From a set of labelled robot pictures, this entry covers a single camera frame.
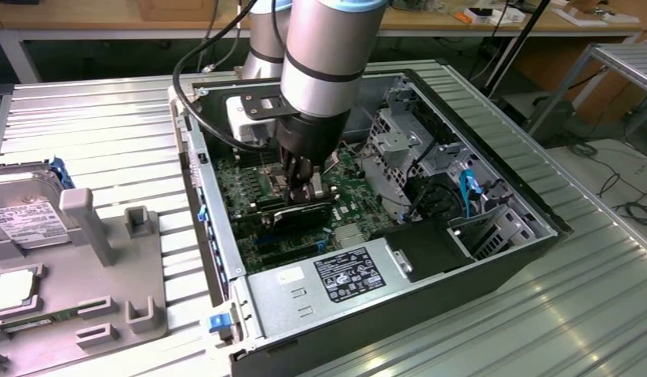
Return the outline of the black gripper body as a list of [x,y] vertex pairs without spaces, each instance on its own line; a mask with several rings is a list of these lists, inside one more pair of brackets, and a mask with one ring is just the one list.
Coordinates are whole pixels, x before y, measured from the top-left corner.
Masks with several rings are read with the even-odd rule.
[[303,113],[278,118],[275,131],[281,146],[281,161],[285,165],[293,159],[307,159],[322,166],[342,139],[351,111],[318,117]]

